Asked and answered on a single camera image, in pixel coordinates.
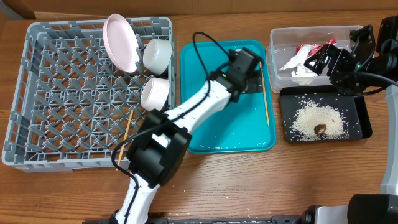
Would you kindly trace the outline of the white rice pile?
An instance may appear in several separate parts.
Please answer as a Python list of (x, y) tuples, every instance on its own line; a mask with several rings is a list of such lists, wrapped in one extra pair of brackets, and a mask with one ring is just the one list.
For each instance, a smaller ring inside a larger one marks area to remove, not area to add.
[[(292, 118), (287, 118), (285, 127), (290, 142), (331, 141), (361, 139), (363, 137), (359, 118), (348, 106), (335, 106), (323, 102), (324, 98), (299, 101)], [(314, 133), (314, 127), (327, 125), (321, 136)]]

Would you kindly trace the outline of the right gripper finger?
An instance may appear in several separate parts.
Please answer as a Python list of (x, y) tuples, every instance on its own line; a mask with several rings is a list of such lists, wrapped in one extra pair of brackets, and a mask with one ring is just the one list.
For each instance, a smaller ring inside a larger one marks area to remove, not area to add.
[(311, 72), (315, 73), (317, 76), (319, 76), (323, 71), (323, 63), (319, 62), (316, 59), (314, 60), (307, 59), (304, 62), (304, 66), (307, 69), (309, 69)]
[(307, 62), (327, 62), (329, 61), (329, 50), (331, 45), (324, 45), (314, 55), (307, 59)]

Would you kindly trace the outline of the white red wrapper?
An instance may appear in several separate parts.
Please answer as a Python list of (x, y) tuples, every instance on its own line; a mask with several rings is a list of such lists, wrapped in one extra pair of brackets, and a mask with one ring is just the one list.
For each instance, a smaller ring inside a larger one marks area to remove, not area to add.
[(297, 78), (294, 80), (295, 83), (299, 85), (309, 85), (312, 82), (310, 77), (314, 78), (318, 75), (307, 68), (304, 63), (306, 59), (315, 55), (324, 45), (332, 44), (336, 45), (335, 38), (330, 39), (325, 44), (301, 44), (296, 48), (296, 54), (279, 70), (290, 70), (292, 78)]

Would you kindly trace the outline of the large white plate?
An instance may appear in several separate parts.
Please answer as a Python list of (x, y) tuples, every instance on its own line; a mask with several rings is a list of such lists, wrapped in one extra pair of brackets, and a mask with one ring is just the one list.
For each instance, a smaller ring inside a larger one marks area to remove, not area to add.
[(103, 42), (108, 57), (120, 70), (133, 73), (139, 62), (136, 34), (130, 23), (119, 14), (110, 15), (103, 26)]

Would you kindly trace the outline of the grey bowl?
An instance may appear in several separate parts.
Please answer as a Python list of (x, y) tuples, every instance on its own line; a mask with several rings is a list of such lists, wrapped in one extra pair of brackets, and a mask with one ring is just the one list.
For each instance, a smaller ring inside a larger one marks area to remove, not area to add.
[(145, 47), (143, 64), (156, 75), (163, 73), (169, 66), (172, 56), (172, 44), (168, 40), (152, 39)]

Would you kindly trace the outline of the small white pink plate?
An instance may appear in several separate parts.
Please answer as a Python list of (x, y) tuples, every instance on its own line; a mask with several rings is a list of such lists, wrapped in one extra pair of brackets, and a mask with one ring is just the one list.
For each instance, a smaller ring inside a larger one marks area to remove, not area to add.
[(141, 94), (141, 106), (147, 110), (160, 111), (167, 101), (170, 82), (163, 78), (151, 78), (144, 86)]

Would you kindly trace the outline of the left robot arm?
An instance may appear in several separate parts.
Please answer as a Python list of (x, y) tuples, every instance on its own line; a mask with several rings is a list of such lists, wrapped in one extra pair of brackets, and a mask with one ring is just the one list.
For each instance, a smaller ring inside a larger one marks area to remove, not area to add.
[(245, 93), (249, 79), (263, 60), (253, 51), (230, 50), (228, 62), (206, 75), (206, 82), (191, 98), (164, 113), (153, 109), (138, 132), (117, 145), (125, 145), (129, 166), (115, 168), (129, 178), (122, 207), (109, 218), (110, 223), (145, 223), (149, 207), (159, 187), (179, 169), (193, 132), (213, 114)]

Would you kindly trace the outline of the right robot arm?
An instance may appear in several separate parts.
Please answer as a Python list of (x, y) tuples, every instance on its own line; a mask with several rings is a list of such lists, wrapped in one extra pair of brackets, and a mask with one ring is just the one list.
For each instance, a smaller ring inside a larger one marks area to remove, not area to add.
[(397, 16), (349, 32), (350, 51), (326, 44), (304, 62), (316, 74), (327, 69), (330, 83), (346, 96), (383, 92), (386, 99), (386, 168), (378, 194), (354, 194), (348, 204), (312, 205), (298, 223), (397, 223)]

